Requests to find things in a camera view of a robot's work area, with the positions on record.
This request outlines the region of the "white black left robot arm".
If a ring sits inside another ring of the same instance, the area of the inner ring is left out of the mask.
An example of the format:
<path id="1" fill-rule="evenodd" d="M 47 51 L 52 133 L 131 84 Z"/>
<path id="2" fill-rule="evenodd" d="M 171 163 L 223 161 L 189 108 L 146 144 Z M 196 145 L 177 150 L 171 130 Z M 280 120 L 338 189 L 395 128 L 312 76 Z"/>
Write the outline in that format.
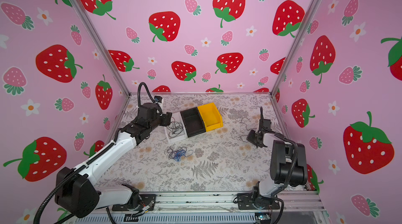
<path id="1" fill-rule="evenodd" d="M 67 221 L 72 217 L 83 218 L 93 210 L 122 205 L 129 210 L 141 207 L 142 199 L 139 190 L 134 186 L 122 184 L 118 188 L 100 190 L 95 185 L 100 177 L 124 154 L 134 149 L 143 140 L 148 139 L 158 126 L 167 127 L 171 123 L 172 114 L 163 113 L 161 96 L 151 96 L 149 103 L 141 103 L 137 99 L 138 114 L 125 127 L 119 128 L 113 139 L 99 152 L 80 163 L 73 169 L 64 167 L 57 174 L 55 188 L 45 198 L 38 208 L 33 222 L 38 224 L 41 216 L 51 201 L 70 214 L 62 219 Z"/>

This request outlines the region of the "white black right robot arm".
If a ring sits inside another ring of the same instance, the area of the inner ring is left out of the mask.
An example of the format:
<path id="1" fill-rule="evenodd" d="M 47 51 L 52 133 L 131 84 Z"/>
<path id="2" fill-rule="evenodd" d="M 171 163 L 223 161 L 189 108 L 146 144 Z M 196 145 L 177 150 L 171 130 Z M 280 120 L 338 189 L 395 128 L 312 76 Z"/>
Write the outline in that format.
<path id="1" fill-rule="evenodd" d="M 268 209 L 280 199 L 277 195 L 288 188 L 305 185 L 308 180 L 305 146 L 271 129 L 271 121 L 260 109 L 257 130 L 251 130 L 247 141 L 257 148 L 272 148 L 270 178 L 259 181 L 250 193 L 238 194 L 233 200 L 240 210 Z"/>

